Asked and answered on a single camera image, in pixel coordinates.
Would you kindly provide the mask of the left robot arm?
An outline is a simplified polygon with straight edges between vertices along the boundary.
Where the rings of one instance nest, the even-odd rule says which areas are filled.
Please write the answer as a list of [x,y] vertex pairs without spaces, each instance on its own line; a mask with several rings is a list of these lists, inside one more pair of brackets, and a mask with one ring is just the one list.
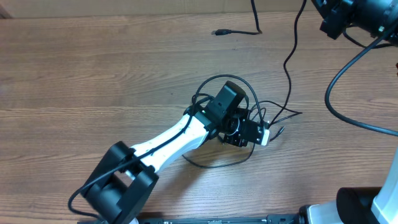
[[267,145],[269,125],[249,118],[251,110],[239,105],[246,98],[242,88],[227,81],[216,96],[197,93],[181,120],[157,137],[131,147],[122,141],[113,144],[80,192],[98,212],[99,222],[136,222],[158,173],[219,134],[237,147]]

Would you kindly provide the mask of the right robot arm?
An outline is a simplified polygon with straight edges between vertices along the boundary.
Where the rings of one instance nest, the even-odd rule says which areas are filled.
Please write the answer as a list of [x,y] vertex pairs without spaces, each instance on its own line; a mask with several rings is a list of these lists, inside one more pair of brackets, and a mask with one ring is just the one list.
[[[359,27],[374,39],[332,79],[325,92],[327,109],[348,124],[397,136],[397,131],[348,118],[337,112],[330,103],[330,94],[338,79],[362,56],[380,48],[383,40],[387,46],[397,46],[397,1],[314,1],[313,5],[323,18],[320,30],[328,37],[337,39],[345,34],[347,28]],[[342,187],[331,202],[302,206],[294,223],[397,223],[397,159],[393,159],[383,186]]]

